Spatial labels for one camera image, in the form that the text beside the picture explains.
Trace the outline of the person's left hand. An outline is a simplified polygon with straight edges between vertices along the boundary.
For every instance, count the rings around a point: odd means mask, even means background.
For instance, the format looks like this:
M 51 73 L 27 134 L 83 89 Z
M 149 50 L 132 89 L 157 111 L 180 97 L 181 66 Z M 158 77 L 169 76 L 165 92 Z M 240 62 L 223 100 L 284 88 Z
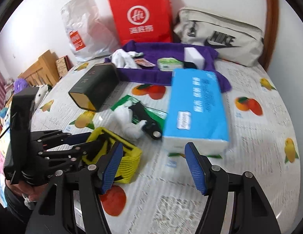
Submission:
M 16 195 L 22 196 L 23 194 L 27 195 L 31 202 L 36 202 L 40 199 L 43 191 L 47 187 L 47 184 L 41 186 L 30 186 L 24 181 L 20 181 L 18 184 L 11 184 L 9 180 L 5 181 L 6 186 Z

